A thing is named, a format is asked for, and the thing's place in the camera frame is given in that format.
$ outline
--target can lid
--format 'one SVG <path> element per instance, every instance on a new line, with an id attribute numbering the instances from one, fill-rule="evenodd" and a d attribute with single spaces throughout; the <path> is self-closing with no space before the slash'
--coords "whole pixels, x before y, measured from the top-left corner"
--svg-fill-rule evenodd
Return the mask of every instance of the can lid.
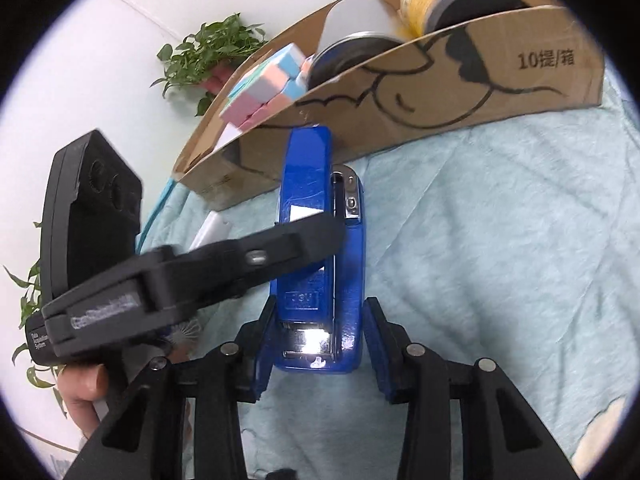
<path id="1" fill-rule="evenodd" d="M 401 45 L 396 38 L 373 32 L 358 32 L 336 41 L 314 57 L 308 76 L 311 90 L 367 59 Z"/>

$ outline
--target silver bolt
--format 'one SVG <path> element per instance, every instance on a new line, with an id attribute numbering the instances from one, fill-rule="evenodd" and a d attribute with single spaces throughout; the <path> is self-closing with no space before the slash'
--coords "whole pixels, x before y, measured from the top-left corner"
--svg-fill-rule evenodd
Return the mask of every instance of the silver bolt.
<path id="1" fill-rule="evenodd" d="M 411 343 L 406 346 L 406 352 L 413 357 L 420 357 L 421 355 L 424 355 L 426 350 L 420 343 Z"/>
<path id="2" fill-rule="evenodd" d="M 234 343 L 233 341 L 230 341 L 229 343 L 224 343 L 220 347 L 220 351 L 224 355 L 235 355 L 235 354 L 238 353 L 239 349 L 240 349 L 240 347 L 236 343 Z"/>
<path id="3" fill-rule="evenodd" d="M 158 356 L 153 357 L 151 361 L 149 361 L 149 368 L 152 370 L 162 370 L 166 366 L 167 360 L 165 357 Z"/>
<path id="4" fill-rule="evenodd" d="M 478 367 L 483 372 L 493 372 L 495 370 L 495 362 L 485 357 L 478 361 Z"/>
<path id="5" fill-rule="evenodd" d="M 246 262 L 252 266 L 261 266 L 267 262 L 266 251 L 249 251 L 246 254 Z"/>

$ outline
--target light blue blanket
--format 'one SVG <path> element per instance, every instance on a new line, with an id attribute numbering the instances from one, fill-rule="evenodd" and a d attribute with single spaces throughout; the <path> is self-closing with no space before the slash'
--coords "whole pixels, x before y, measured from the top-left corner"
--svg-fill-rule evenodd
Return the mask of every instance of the light blue blanket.
<path id="1" fill-rule="evenodd" d="M 640 371 L 640 134 L 609 77 L 599 108 L 465 128 L 351 166 L 366 193 L 366 295 L 444 358 L 496 360 L 570 456 Z M 207 212 L 178 185 L 144 247 L 188 247 Z M 275 215 L 276 192 L 224 212 L 231 237 Z M 256 319 L 267 294 L 203 311 L 197 356 Z M 396 476 L 406 407 L 385 403 L 366 352 L 346 376 L 274 370 L 240 413 L 250 476 Z"/>

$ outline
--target yellow canister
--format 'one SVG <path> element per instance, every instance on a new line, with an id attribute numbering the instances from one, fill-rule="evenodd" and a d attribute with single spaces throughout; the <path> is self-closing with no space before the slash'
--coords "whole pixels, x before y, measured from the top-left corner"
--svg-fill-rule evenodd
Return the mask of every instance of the yellow canister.
<path id="1" fill-rule="evenodd" d="M 416 36 L 496 12 L 523 9 L 522 0 L 400 0 L 402 20 Z"/>

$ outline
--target white eraser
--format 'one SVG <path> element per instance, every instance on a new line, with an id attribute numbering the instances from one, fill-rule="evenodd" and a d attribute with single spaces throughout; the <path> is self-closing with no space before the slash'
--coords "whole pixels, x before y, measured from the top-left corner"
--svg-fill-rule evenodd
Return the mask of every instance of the white eraser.
<path id="1" fill-rule="evenodd" d="M 190 251 L 202 247 L 203 245 L 212 244 L 221 240 L 226 240 L 231 231 L 231 224 L 227 222 L 220 213 L 212 211 L 207 215 L 202 223 L 202 227 L 196 233 L 196 237 L 189 247 Z"/>

